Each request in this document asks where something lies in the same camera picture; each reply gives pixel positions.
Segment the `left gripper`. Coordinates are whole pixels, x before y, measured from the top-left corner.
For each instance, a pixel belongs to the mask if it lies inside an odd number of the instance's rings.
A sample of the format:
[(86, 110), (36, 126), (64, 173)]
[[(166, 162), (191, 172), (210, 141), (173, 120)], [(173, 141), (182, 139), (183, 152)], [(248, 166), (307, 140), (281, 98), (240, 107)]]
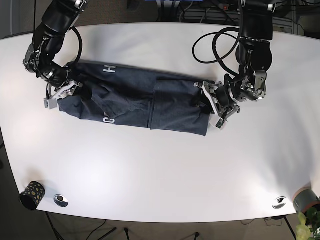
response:
[(241, 108), (239, 102), (233, 99), (233, 92), (228, 80), (224, 82), (196, 82), (194, 87), (200, 90), (193, 97), (193, 107), (200, 108), (209, 115), (209, 124), (222, 130), (228, 119)]

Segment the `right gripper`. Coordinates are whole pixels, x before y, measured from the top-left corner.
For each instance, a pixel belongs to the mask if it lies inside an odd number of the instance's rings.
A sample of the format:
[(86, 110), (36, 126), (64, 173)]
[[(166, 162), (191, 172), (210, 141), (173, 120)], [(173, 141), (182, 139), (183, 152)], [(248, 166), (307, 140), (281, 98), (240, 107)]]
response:
[(60, 87), (54, 87), (54, 93), (52, 94), (53, 85), (48, 83), (46, 87), (46, 98), (44, 98), (44, 107), (49, 110), (57, 108), (58, 100), (72, 96), (78, 88), (82, 87), (82, 83), (70, 80)]

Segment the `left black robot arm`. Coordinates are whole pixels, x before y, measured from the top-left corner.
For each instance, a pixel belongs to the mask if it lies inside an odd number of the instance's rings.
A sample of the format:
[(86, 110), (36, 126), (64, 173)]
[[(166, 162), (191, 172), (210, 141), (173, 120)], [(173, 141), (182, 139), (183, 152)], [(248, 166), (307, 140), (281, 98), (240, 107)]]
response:
[[(239, 27), (226, 27), (212, 33), (212, 51), (215, 60), (225, 71), (223, 82), (195, 83), (202, 90), (211, 111), (211, 125), (221, 129), (228, 118), (239, 113), (240, 103), (259, 101), (266, 96), (267, 71), (273, 61), (271, 40), (273, 39), (273, 13), (276, 9), (274, 0), (238, 1)], [(230, 55), (219, 56), (217, 41), (222, 35), (229, 36), (236, 32), (237, 37), (231, 48), (239, 64), (238, 72), (229, 69), (223, 60)]]

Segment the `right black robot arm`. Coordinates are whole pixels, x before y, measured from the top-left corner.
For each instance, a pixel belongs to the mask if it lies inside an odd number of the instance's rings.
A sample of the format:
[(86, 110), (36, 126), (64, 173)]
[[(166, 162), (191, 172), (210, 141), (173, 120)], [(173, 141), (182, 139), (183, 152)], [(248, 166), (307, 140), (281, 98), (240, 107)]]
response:
[[(54, 0), (45, 11), (41, 24), (34, 27), (23, 65), (28, 72), (47, 82), (44, 98), (47, 109), (57, 108), (58, 100), (72, 96), (83, 86), (73, 76), (83, 51), (83, 40), (75, 23), (88, 3), (88, 0)], [(68, 31), (77, 36), (79, 49), (73, 62), (60, 66), (54, 59), (62, 49)]]

